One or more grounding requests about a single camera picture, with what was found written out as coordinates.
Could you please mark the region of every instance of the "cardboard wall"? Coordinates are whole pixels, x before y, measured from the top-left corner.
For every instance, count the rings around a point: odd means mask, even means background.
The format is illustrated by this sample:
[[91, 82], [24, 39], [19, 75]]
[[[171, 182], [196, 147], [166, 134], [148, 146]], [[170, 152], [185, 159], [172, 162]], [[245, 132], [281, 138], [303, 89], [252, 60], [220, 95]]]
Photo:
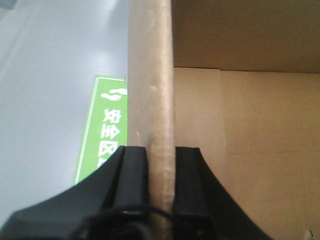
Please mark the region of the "cardboard wall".
[[[128, 29], [128, 145], [146, 148], [150, 204], [172, 210], [175, 192], [173, 51], [169, 0], [133, 0]], [[170, 224], [154, 221], [157, 239]]]
[[174, 66], [320, 73], [318, 0], [172, 0]]
[[175, 145], [275, 240], [320, 235], [320, 74], [174, 69]]

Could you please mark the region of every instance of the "black wire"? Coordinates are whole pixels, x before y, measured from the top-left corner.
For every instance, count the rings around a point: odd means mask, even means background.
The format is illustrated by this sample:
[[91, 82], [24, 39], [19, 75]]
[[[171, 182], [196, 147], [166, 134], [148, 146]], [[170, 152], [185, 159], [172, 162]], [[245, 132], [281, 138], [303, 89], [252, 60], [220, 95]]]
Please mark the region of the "black wire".
[[[160, 208], [150, 206], [150, 205], [128, 205], [128, 206], [103, 209], [100, 212], [98, 212], [97, 214], [85, 218], [84, 221], [65, 240], [78, 240], [79, 236], [85, 230], [88, 230], [93, 225], [101, 223], [102, 221], [117, 217], [119, 214], [121, 214], [123, 212], [130, 212], [130, 211], [152, 212], [152, 213], [158, 214], [160, 216], [163, 216], [164, 218], [173, 222], [175, 227], [178, 228], [180, 231], [184, 232], [184, 230], [186, 229], [186, 226], [182, 222], [180, 222], [173, 215], [163, 211]], [[143, 234], [143, 233], [146, 234], [145, 229], [142, 229], [141, 226], [134, 225], [132, 227], [135, 227], [141, 234]]]
[[150, 228], [141, 222], [128, 222], [123, 227], [113, 231], [111, 233], [110, 240], [125, 239], [124, 236], [128, 235], [129, 229], [135, 230], [139, 233], [143, 240], [154, 240], [154, 235], [150, 231]]

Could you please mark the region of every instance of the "green safety sign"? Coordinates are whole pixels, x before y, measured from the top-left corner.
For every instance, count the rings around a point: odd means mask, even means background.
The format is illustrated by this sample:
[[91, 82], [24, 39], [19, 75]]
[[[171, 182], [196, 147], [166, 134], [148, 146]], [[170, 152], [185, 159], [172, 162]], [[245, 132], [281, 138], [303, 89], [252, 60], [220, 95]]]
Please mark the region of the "green safety sign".
[[123, 78], [96, 76], [74, 184], [127, 145], [128, 91]]

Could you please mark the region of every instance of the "gray floor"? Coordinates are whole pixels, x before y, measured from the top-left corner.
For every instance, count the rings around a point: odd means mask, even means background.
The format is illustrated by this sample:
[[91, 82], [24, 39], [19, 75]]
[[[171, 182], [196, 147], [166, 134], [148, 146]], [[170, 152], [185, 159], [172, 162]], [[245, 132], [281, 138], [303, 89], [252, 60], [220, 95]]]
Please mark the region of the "gray floor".
[[126, 75], [129, 6], [0, 5], [0, 226], [72, 185], [95, 75]]

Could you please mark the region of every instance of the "cardboard box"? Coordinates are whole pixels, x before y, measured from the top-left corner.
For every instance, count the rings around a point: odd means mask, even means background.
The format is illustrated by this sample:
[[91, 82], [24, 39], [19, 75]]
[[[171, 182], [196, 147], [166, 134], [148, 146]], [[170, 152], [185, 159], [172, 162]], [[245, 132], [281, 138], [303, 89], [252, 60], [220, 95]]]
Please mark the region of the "cardboard box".
[[172, 208], [175, 146], [199, 147], [270, 237], [320, 236], [319, 13], [315, 0], [132, 1], [128, 144], [147, 149], [154, 205]]

